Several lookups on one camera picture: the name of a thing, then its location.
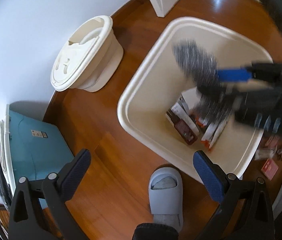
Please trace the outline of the red cigarette pack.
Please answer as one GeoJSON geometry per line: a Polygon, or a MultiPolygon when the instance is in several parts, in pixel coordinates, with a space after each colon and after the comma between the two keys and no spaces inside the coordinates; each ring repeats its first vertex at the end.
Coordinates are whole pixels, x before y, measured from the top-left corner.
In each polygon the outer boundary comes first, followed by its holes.
{"type": "Polygon", "coordinates": [[[272,180],[273,177],[276,175],[278,168],[278,165],[273,159],[267,159],[261,169],[261,172],[267,179],[272,180]]]}

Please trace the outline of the white orange carton in bin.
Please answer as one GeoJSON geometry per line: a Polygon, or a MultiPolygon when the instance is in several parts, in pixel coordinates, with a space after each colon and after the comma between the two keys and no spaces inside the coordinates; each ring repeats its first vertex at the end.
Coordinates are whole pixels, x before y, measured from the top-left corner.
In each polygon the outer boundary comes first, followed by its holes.
{"type": "Polygon", "coordinates": [[[201,142],[208,150],[212,150],[213,146],[215,145],[221,133],[228,124],[229,119],[230,117],[228,116],[225,118],[225,120],[219,122],[218,124],[214,124],[211,122],[210,124],[206,125],[205,123],[201,124],[199,122],[199,127],[205,129],[201,138],[201,142]]]}

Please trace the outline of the teal storage box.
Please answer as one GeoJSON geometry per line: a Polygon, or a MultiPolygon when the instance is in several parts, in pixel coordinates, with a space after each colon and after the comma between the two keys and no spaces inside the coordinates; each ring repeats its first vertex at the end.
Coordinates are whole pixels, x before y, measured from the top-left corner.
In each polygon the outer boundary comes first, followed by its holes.
{"type": "Polygon", "coordinates": [[[4,129],[7,177],[12,193],[19,178],[44,179],[74,159],[55,125],[9,110],[4,129]]]}

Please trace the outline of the dark red box in bin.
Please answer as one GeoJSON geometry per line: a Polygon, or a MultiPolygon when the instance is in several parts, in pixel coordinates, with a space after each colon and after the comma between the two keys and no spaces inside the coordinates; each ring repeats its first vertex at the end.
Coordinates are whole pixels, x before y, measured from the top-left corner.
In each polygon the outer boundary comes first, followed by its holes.
{"type": "Polygon", "coordinates": [[[197,136],[184,120],[178,120],[174,124],[174,128],[188,145],[192,145],[197,140],[197,136]]]}

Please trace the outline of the grey left slipper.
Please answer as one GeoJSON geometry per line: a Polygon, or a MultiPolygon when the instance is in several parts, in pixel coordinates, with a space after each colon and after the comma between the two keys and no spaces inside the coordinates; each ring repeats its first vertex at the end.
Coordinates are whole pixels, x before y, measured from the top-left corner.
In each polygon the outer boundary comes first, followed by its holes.
{"type": "Polygon", "coordinates": [[[149,181],[149,202],[153,222],[181,232],[183,228],[183,182],[172,167],[161,167],[149,181]]]}

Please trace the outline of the cream oval lidded bucket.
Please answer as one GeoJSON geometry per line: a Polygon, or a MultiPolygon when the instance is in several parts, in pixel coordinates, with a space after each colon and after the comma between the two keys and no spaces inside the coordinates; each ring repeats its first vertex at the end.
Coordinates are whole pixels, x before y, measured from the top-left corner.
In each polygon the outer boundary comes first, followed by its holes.
{"type": "Polygon", "coordinates": [[[113,31],[113,19],[100,15],[84,22],[66,41],[52,67],[50,81],[58,92],[97,92],[117,70],[123,47],[113,31]]]}

